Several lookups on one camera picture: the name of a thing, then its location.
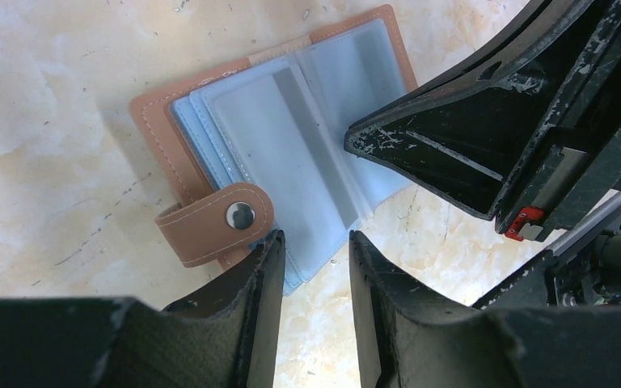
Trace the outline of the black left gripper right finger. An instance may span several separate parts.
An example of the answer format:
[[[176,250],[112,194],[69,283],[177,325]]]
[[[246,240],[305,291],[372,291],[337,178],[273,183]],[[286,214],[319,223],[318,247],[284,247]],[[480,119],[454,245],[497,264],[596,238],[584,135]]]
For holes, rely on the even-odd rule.
[[[364,387],[621,387],[621,306],[477,310],[360,231],[349,271]]]

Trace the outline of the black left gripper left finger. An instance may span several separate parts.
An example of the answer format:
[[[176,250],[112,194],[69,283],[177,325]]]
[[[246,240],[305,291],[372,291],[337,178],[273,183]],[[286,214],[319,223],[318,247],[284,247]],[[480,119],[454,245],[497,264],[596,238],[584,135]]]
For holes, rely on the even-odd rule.
[[[284,272],[276,230],[162,310],[134,297],[0,299],[0,387],[270,387]]]

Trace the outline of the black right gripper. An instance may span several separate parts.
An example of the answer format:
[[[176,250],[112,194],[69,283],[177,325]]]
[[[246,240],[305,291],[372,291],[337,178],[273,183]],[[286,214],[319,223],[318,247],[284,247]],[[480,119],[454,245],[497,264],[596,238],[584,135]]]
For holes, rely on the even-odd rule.
[[[354,122],[350,154],[483,220],[532,201],[546,151],[585,153],[564,198],[587,213],[475,308],[621,303],[621,1],[530,1],[487,44]]]

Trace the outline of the brown leather card holder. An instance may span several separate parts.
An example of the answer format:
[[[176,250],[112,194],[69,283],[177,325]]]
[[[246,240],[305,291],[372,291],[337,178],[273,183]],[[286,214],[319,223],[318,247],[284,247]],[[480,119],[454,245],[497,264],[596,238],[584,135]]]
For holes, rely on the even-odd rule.
[[[290,295],[409,185],[344,135],[415,87],[384,4],[139,95],[130,115],[179,199],[156,225],[186,268],[231,268],[282,230]]]

